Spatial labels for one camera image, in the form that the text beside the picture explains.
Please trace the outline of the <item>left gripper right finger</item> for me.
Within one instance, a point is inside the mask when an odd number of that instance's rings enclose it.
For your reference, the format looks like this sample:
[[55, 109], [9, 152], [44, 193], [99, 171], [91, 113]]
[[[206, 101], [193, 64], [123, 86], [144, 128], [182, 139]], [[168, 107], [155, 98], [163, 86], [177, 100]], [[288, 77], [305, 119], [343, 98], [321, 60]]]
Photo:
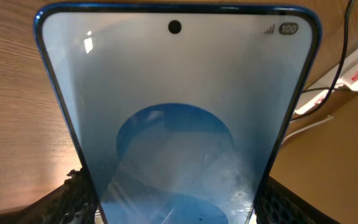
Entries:
[[269, 177], [254, 201], [257, 224], [339, 224]]

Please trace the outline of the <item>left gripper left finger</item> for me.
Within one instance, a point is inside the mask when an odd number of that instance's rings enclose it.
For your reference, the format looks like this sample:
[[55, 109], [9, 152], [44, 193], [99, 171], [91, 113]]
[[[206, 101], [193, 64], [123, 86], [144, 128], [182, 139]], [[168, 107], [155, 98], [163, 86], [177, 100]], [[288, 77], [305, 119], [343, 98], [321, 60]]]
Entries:
[[53, 192], [22, 210], [0, 214], [0, 223], [93, 224], [98, 208], [96, 194], [84, 169], [71, 170]]

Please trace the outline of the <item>blue Galaxy smartphone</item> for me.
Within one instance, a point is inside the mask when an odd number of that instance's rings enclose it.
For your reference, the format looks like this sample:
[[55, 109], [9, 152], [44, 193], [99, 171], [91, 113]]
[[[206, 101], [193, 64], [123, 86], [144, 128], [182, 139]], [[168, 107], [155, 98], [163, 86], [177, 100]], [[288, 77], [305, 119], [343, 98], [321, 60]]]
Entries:
[[58, 2], [34, 18], [106, 223], [246, 223], [321, 34], [287, 4]]

